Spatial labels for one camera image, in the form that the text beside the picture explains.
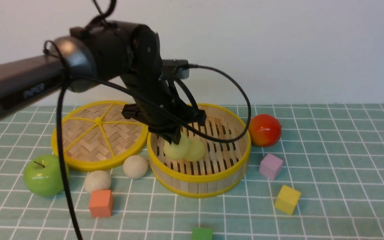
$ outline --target green fruit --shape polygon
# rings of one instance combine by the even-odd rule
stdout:
[[[198,138],[193,138],[190,143],[189,151],[183,158],[189,162],[201,160],[205,155],[205,145]]]
[[[66,163],[65,166],[69,179],[69,168]],[[23,180],[32,193],[42,197],[55,196],[64,190],[59,159],[51,154],[30,161],[23,172]]]
[[[179,144],[171,143],[164,141],[164,153],[166,157],[172,160],[182,159],[189,151],[189,146],[191,140],[183,132],[180,133],[180,142]]]

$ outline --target bamboo steamer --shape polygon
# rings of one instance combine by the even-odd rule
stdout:
[[[190,124],[212,137],[230,139],[238,136],[244,122],[233,112],[217,105],[199,104],[206,111],[205,126]],[[234,143],[217,143],[182,128],[189,138],[198,138],[207,146],[197,162],[172,160],[163,153],[164,139],[149,133],[149,163],[156,179],[168,190],[191,198],[207,198],[223,194],[244,177],[251,151],[249,132]]]
[[[146,144],[148,127],[121,113],[126,102],[100,101],[70,112],[62,120],[65,162],[69,168],[91,172],[110,170],[137,154]],[[52,134],[56,155],[56,129]]]

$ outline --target woven bamboo lid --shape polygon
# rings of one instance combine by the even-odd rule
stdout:
[[[121,113],[126,102],[101,101],[84,105],[63,118],[63,150],[67,165],[77,171],[109,170],[140,152],[148,127]],[[56,129],[52,147],[57,150]]]

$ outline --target yellow cube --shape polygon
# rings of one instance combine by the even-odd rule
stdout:
[[[292,215],[299,202],[301,193],[287,185],[284,185],[276,197],[275,207],[288,215]]]

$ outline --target apple stem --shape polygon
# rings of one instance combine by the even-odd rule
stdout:
[[[44,165],[40,164],[40,163],[37,163],[36,161],[34,161],[34,163],[38,164],[38,165],[41,165],[42,167],[45,167]]]

